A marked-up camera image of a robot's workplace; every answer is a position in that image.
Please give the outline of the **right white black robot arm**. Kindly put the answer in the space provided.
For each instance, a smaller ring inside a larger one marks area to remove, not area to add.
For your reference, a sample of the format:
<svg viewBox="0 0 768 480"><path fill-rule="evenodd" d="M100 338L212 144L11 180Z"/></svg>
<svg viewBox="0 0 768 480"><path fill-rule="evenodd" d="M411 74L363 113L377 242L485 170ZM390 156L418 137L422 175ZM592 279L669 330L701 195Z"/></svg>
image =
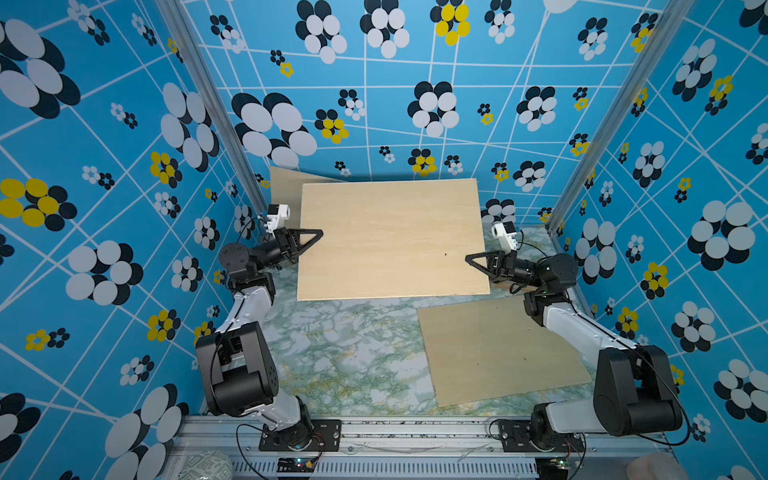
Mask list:
<svg viewBox="0 0 768 480"><path fill-rule="evenodd" d="M527 288L526 314L560 336L595 368L589 398L538 404L530 419L530 438L550 450L571 434L610 434L650 439L690 423L671 375L667 354L617 336L573 306L568 295L576 284L577 263L566 254L537 262L503 251L469 254L465 261L492 282Z"/></svg>

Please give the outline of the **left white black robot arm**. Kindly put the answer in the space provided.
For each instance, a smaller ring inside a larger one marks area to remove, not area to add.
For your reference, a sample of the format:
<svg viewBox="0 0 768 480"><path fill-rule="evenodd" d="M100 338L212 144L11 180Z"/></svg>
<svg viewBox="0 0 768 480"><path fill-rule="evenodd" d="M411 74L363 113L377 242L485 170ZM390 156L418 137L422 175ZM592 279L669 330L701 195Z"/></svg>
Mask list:
<svg viewBox="0 0 768 480"><path fill-rule="evenodd" d="M295 263L322 236L320 229L281 227L273 239L258 246L224 246L219 262L234 303L215 332L202 336L195 346L208 411L232 418L256 416L278 449L305 449L315 429L304 402L280 388L260 322L276 295L271 271L285 261Z"/></svg>

